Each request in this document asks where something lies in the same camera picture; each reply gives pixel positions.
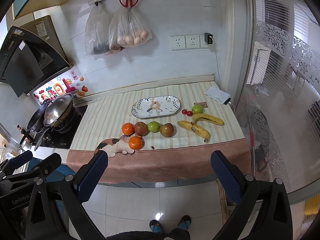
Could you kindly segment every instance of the foot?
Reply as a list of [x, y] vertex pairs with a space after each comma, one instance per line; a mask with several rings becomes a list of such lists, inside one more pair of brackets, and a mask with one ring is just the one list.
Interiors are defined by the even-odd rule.
[[177, 228], [181, 228], [183, 230], [188, 230], [191, 224], [191, 217], [185, 215], [181, 218], [180, 223], [178, 224]]
[[150, 229], [152, 230], [153, 233], [163, 233], [163, 229], [161, 227], [161, 224], [158, 220], [151, 220], [149, 223]]

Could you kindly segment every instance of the electrical outlet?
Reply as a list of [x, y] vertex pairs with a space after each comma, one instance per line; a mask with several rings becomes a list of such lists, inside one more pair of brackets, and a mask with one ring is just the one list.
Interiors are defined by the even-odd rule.
[[204, 35], [200, 35], [200, 48], [201, 49], [208, 49], [208, 44], [204, 41]]
[[200, 48], [199, 35], [186, 35], [186, 48], [187, 49], [199, 49]]
[[186, 49], [186, 40], [184, 36], [169, 37], [171, 50]]

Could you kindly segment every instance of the wok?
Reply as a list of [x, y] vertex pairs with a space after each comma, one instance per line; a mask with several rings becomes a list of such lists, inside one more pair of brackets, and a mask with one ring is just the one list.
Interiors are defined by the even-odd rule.
[[26, 139], [26, 137], [34, 132], [39, 132], [43, 127], [43, 120], [44, 120], [44, 112], [47, 109], [48, 105], [50, 104], [50, 100], [46, 100], [43, 102], [43, 104], [39, 107], [39, 109], [33, 114], [31, 117], [28, 126], [27, 126], [27, 132], [23, 135], [20, 146], [22, 146], [23, 141]]
[[52, 100], [51, 104], [49, 104], [45, 110], [43, 125], [46, 128], [36, 143], [35, 151], [42, 143], [45, 133], [50, 128], [58, 127], [63, 124], [64, 120], [70, 114], [72, 108], [73, 101], [71, 94], [64, 94]]

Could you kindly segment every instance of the plastic bag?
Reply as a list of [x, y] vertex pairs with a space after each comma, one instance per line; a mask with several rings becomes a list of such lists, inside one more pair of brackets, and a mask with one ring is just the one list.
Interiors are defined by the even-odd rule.
[[136, 47], [145, 44], [151, 38], [150, 29], [141, 21], [134, 9], [131, 8], [128, 12], [127, 8], [120, 6], [109, 27], [109, 48]]
[[109, 15], [101, 3], [94, 6], [85, 25], [84, 40], [86, 55], [109, 53]]

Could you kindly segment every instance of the green apple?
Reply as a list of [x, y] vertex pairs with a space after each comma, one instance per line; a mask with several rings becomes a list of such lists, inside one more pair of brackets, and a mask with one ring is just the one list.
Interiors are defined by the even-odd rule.
[[152, 121], [150, 123], [148, 123], [148, 130], [150, 132], [158, 132], [160, 129], [160, 124], [156, 121]]
[[201, 105], [195, 105], [192, 107], [191, 111], [193, 114], [201, 114], [203, 112], [203, 107]]

